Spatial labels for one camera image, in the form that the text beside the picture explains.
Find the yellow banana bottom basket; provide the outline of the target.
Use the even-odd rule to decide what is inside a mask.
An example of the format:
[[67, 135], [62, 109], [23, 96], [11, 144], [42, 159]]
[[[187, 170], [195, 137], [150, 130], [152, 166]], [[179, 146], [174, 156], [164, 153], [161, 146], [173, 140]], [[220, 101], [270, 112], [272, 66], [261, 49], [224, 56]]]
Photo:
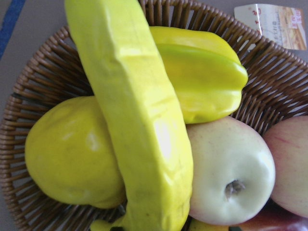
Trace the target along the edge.
[[150, 31], [187, 124], [214, 121], [239, 108], [248, 74], [228, 42], [206, 31], [165, 26]]

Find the yellow lemon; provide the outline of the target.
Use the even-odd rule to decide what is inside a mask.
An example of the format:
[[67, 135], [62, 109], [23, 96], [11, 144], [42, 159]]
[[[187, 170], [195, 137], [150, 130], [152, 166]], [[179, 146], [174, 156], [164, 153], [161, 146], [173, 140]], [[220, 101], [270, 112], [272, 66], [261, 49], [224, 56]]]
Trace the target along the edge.
[[35, 183], [66, 204], [114, 208], [125, 186], [105, 119], [93, 96], [66, 100], [30, 130], [25, 161]]

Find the pale green pink apple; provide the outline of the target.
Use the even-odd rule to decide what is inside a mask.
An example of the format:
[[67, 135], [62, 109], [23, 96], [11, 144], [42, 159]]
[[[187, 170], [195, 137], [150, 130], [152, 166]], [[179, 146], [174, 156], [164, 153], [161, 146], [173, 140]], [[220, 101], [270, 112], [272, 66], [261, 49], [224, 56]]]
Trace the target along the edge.
[[187, 126], [193, 155], [190, 216], [213, 225], [254, 217], [275, 183], [275, 165], [262, 137], [232, 117]]

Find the dark purple fruit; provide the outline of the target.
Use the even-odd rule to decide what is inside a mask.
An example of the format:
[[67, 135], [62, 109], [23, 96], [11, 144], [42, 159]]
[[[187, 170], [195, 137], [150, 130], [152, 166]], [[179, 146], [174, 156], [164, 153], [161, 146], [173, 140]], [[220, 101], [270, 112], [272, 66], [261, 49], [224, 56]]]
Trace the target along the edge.
[[232, 229], [235, 227], [242, 231], [307, 231], [308, 219], [283, 209], [267, 209]]

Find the paper price tag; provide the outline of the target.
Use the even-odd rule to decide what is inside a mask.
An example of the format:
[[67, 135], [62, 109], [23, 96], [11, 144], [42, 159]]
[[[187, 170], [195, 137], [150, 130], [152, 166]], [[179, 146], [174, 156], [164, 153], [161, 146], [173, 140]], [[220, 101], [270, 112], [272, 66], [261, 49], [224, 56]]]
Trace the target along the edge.
[[307, 49], [304, 11], [300, 8], [255, 3], [235, 7], [234, 17], [286, 49]]

